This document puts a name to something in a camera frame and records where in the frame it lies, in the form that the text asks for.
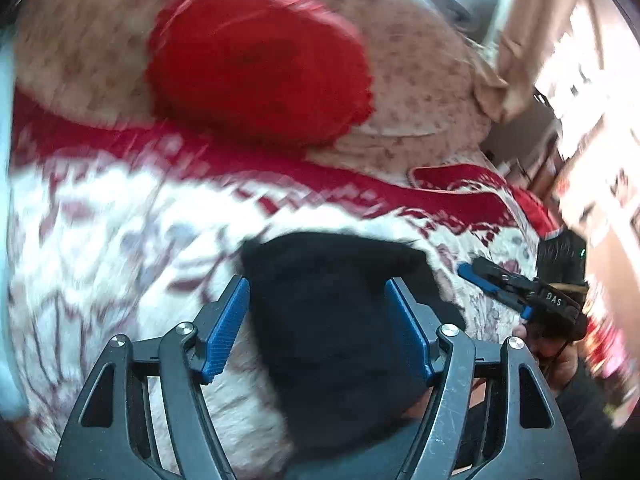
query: red fabric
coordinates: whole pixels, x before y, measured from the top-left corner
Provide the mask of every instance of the red fabric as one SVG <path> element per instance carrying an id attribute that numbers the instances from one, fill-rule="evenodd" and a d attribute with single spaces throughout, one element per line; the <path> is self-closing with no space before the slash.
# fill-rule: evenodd
<path id="1" fill-rule="evenodd" d="M 264 206 L 274 210 L 295 206 L 296 193 L 303 187 L 323 201 L 339 203 L 349 210 L 357 208 L 362 218 L 395 211 L 398 216 L 418 219 L 424 224 L 421 229 L 425 237 L 438 225 L 446 225 L 454 234 L 466 230 L 484 233 L 487 224 L 496 231 L 517 227 L 502 200 L 493 193 L 434 193 L 393 186 L 274 151 L 220 142 L 169 121 L 151 128 L 94 128 L 51 114 L 17 91 L 12 168 L 33 163 L 56 168 L 55 157 L 102 159 L 106 163 L 115 157 L 132 170 L 153 166 L 174 180 L 238 178 L 290 184 L 292 194 L 284 197 L 282 204 Z"/>
<path id="2" fill-rule="evenodd" d="M 545 237 L 550 232 L 560 228 L 543 203 L 540 202 L 540 199 L 532 192 L 515 186 L 509 186 L 509 188 L 516 202 L 518 202 L 518 205 L 527 216 L 529 223 L 539 236 Z"/>
<path id="3" fill-rule="evenodd" d="M 511 186 L 499 174 L 473 164 L 453 164 L 439 168 L 412 168 L 409 179 L 415 187 L 434 190 L 476 189 L 481 186 L 504 189 L 518 203 L 527 220 L 543 237 L 560 226 L 532 192 Z"/>
<path id="4" fill-rule="evenodd" d="M 584 341 L 589 366 L 604 378 L 628 362 L 623 333 L 610 319 L 597 320 L 590 316 Z"/>
<path id="5" fill-rule="evenodd" d="M 158 112 L 236 138 L 325 144 L 372 112 L 358 32 L 316 0 L 172 0 L 148 47 Z"/>

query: floral pattern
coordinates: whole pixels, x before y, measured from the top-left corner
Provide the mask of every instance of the floral pattern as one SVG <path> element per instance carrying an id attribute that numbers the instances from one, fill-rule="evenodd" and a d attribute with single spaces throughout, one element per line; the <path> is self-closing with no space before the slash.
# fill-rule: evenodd
<path id="1" fill-rule="evenodd" d="M 472 162 L 471 158 L 468 158 L 464 163 L 445 164 L 437 167 L 411 168 L 408 172 L 408 179 L 412 186 L 424 190 L 495 193 L 503 200 L 504 205 L 517 222 L 524 237 L 514 237 L 513 243 L 516 245 L 521 245 L 523 242 L 525 243 L 526 248 L 522 252 L 522 256 L 525 258 L 528 258 L 529 254 L 536 254 L 540 237 L 534 227 L 529 223 L 524 211 L 518 205 L 507 182 L 495 172 L 494 168 L 489 168 L 490 163 L 488 161 L 484 167 L 482 164 L 469 164 L 469 162 Z M 505 266 L 505 268 L 519 268 L 517 267 L 516 260 L 508 260 L 503 266 Z"/>
<path id="2" fill-rule="evenodd" d="M 484 340 L 506 338 L 516 314 L 457 276 L 457 265 L 482 254 L 535 274 L 494 192 L 411 190 L 288 159 L 276 166 L 275 155 L 251 159 L 169 126 L 114 133 L 34 112 L 20 95 L 16 104 L 10 327 L 31 413 L 18 430 L 50 459 L 108 338 L 156 337 L 193 319 L 238 272 L 247 237 L 304 229 L 410 242 L 426 252 L 443 297 L 461 306 L 469 335 Z M 277 475 L 293 450 L 249 323 L 204 397 L 238 478 Z M 162 463 L 175 471 L 157 381 L 150 402 Z"/>
<path id="3" fill-rule="evenodd" d="M 476 138 L 472 135 L 473 130 L 393 138 L 352 132 L 330 148 L 309 149 L 306 158 L 323 166 L 348 168 L 398 186 L 410 186 L 408 173 L 415 166 L 466 162 L 493 169 L 478 148 L 484 134 Z"/>

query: curtain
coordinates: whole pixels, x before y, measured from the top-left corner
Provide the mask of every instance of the curtain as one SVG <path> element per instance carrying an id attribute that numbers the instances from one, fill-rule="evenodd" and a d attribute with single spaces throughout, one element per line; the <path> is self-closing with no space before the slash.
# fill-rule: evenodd
<path id="1" fill-rule="evenodd" d="M 474 94 L 495 122 L 506 123 L 521 113 L 534 92 L 534 83 L 554 44 L 569 25 L 578 0 L 514 0 L 497 54 L 475 50 Z"/>

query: wall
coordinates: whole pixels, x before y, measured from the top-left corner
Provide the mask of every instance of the wall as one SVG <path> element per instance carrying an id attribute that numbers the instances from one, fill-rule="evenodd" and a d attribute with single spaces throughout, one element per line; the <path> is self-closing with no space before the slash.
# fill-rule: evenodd
<path id="1" fill-rule="evenodd" d="M 570 226 L 595 202 L 609 219 L 609 230 L 588 251 L 587 272 L 606 288 L 608 307 L 625 332 L 628 349 L 640 359 L 640 242 L 630 225 L 638 202 L 622 207 L 607 180 L 625 169 L 640 185 L 640 46 L 612 0 L 593 0 L 602 33 L 605 81 L 609 101 L 598 131 L 569 165 L 569 189 L 561 199 L 562 216 Z"/>

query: black plastic bracket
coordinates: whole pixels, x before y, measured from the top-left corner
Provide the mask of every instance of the black plastic bracket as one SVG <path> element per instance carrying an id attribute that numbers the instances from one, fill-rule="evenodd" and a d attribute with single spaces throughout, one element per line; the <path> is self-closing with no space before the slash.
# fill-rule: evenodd
<path id="1" fill-rule="evenodd" d="M 524 343 L 469 338 L 440 325 L 400 278 L 386 284 L 399 323 L 417 349 L 425 388 L 434 386 L 413 445 L 396 480 L 450 478 L 466 423 L 474 377 L 487 378 L 485 427 L 476 460 L 460 480 L 578 480 L 567 430 L 553 395 Z M 98 358 L 63 433 L 56 480 L 234 480 L 202 396 L 222 370 L 248 304 L 248 283 L 231 280 L 217 302 L 162 338 L 132 343 L 114 336 Z M 159 376 L 180 475 L 162 468 L 148 400 Z M 537 407 L 527 418 L 531 406 Z"/>

